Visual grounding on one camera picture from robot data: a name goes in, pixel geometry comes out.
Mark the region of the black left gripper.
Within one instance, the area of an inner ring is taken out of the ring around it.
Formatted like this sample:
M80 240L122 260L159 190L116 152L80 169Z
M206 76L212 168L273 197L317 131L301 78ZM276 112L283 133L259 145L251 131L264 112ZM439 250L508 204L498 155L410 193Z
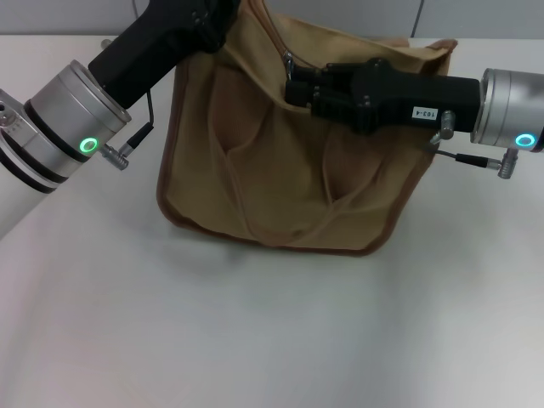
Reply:
M217 53L238 15L237 0L155 0L88 69L123 109L133 106L181 60Z

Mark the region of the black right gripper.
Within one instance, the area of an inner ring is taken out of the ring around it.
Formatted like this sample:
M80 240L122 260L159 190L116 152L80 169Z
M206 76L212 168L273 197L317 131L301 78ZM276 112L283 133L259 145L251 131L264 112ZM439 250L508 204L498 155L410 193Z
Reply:
M471 133L481 106L476 79L398 71L385 59L363 65L329 63L322 68L290 63L286 74L288 104L311 104L313 116L363 134L386 126L438 129L447 111L455 116L455 131ZM341 97L351 94L352 99L314 99L314 94L329 92Z

